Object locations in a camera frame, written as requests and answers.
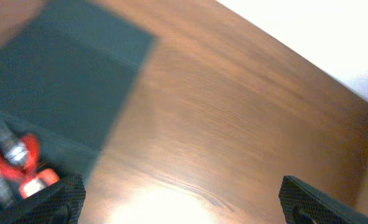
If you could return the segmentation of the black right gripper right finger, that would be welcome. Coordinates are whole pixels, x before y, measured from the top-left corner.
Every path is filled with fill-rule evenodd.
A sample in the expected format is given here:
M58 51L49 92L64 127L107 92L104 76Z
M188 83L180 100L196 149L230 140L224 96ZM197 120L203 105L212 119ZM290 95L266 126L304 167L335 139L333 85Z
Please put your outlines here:
M283 177L278 197L289 224L368 224L364 214L292 175Z

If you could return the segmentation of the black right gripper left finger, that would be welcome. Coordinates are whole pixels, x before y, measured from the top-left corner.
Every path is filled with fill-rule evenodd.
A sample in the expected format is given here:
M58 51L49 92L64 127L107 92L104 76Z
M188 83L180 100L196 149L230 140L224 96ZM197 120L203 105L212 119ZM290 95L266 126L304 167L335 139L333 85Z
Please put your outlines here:
M0 210L0 223L78 223L86 191L80 174L70 174L53 185Z

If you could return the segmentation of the black gift box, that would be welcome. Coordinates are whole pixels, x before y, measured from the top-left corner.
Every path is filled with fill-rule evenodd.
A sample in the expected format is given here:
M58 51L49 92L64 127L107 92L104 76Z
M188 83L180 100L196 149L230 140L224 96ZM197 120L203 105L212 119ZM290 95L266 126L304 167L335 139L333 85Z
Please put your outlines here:
M0 49L0 121L88 181L154 41L92 2L49 2Z

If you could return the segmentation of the red handled wire cutters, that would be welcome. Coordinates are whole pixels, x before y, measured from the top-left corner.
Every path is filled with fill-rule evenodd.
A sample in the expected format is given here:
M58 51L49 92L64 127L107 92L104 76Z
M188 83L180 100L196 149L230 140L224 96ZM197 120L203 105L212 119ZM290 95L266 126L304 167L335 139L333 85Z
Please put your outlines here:
M39 171L40 142L35 134L16 136L4 122L0 122L0 204L7 208L16 198L8 182L18 186L25 199L58 182L53 169Z

